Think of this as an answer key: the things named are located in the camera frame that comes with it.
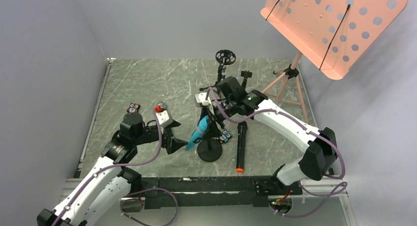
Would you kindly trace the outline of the blue toy microphone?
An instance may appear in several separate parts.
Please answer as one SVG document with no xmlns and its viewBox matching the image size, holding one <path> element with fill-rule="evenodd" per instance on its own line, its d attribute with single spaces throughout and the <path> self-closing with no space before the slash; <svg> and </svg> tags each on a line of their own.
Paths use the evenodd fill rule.
<svg viewBox="0 0 417 226">
<path fill-rule="evenodd" d="M 192 133 L 188 141 L 188 144 L 185 147 L 186 151 L 192 150 L 195 147 L 195 145 L 197 145 L 201 141 L 203 135 L 205 134 L 208 128 L 208 125 L 209 125 L 208 120 L 209 120 L 209 116 L 206 115 L 199 121 L 197 128 Z"/>
</svg>

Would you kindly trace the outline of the black round-base mic stand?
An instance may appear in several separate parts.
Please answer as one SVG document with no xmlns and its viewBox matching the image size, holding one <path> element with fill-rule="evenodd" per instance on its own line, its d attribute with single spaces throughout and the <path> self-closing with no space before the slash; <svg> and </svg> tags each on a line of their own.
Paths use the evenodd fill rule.
<svg viewBox="0 0 417 226">
<path fill-rule="evenodd" d="M 220 137 L 204 134 L 197 144 L 197 154 L 204 162 L 215 162 L 223 153 L 223 147 Z"/>
</svg>

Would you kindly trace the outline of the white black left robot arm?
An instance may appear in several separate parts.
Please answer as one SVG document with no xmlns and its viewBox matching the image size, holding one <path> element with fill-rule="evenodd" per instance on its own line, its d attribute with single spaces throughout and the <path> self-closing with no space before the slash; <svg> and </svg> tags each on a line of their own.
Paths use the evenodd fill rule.
<svg viewBox="0 0 417 226">
<path fill-rule="evenodd" d="M 128 113 L 105 145 L 100 157 L 79 185 L 54 209 L 43 209 L 39 226 L 93 226 L 122 197 L 138 194 L 142 176 L 132 169 L 131 160 L 141 144 L 157 141 L 157 152 L 172 154 L 188 143 L 174 137 L 180 126 L 167 110 L 154 112 L 155 125 L 147 126 L 138 112 Z"/>
</svg>

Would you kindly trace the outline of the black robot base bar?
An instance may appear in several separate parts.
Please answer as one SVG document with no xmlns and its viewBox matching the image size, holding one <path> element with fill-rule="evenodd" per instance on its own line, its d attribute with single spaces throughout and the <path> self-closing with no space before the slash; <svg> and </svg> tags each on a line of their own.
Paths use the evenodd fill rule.
<svg viewBox="0 0 417 226">
<path fill-rule="evenodd" d="M 251 205 L 267 207 L 270 201 L 300 195 L 298 184 L 279 186 L 270 176 L 159 177 L 142 178 L 121 200 L 130 212 L 145 209 L 188 206 Z"/>
</svg>

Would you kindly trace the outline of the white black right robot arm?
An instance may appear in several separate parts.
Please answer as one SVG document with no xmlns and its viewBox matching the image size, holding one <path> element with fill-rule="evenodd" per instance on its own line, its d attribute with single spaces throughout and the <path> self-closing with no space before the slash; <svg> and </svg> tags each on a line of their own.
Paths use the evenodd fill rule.
<svg viewBox="0 0 417 226">
<path fill-rule="evenodd" d="M 255 89 L 247 92 L 235 77 L 227 77 L 218 86 L 196 94 L 194 101 L 202 109 L 200 120 L 206 121 L 206 128 L 202 129 L 204 134 L 216 131 L 216 124 L 222 124 L 224 120 L 237 123 L 231 117 L 239 114 L 268 126 L 290 140 L 303 156 L 282 165 L 274 173 L 273 178 L 283 186 L 304 179 L 320 181 L 338 158 L 336 135 L 332 129 L 319 129 L 302 122 L 264 93 Z"/>
</svg>

